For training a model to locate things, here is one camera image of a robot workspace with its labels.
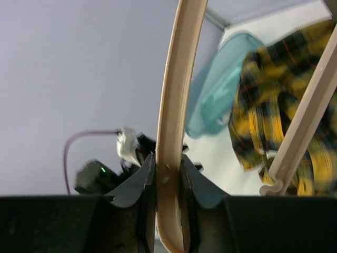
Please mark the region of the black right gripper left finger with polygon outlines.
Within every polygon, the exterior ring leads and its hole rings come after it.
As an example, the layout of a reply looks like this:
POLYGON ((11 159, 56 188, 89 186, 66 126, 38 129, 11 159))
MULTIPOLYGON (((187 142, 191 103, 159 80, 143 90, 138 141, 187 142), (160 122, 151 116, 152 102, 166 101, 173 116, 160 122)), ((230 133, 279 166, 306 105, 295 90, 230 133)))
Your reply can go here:
POLYGON ((105 196, 1 198, 1 252, 153 252, 155 158, 105 196))

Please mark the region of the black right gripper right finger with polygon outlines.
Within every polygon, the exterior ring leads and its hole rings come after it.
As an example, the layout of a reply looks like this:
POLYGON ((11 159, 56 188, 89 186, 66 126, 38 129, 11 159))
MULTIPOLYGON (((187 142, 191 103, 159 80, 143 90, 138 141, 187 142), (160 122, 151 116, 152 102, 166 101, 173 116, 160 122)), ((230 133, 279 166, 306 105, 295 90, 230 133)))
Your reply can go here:
POLYGON ((231 196, 182 157, 185 252, 336 252, 336 199, 231 196))

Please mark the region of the yellow plaid shirt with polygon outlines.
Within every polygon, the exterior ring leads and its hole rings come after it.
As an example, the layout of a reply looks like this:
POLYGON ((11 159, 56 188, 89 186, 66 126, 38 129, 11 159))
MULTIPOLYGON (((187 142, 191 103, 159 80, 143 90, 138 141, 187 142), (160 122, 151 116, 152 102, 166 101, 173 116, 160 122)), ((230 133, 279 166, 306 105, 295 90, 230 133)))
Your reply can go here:
MULTIPOLYGON (((247 54, 229 120, 234 153, 248 171, 268 171, 302 96, 335 28, 332 20, 301 28, 269 46, 247 54)), ((336 196, 336 96, 322 120, 288 187, 298 196, 336 196)))

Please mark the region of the teal plastic tub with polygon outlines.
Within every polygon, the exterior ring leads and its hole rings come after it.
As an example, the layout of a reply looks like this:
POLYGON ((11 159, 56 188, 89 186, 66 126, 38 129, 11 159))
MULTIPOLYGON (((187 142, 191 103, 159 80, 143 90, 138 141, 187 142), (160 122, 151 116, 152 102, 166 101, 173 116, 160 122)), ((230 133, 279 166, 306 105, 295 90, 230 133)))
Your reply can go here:
POLYGON ((185 120, 190 138, 216 135, 227 126, 243 61, 261 46, 262 41, 247 31, 234 33, 193 79, 185 120))

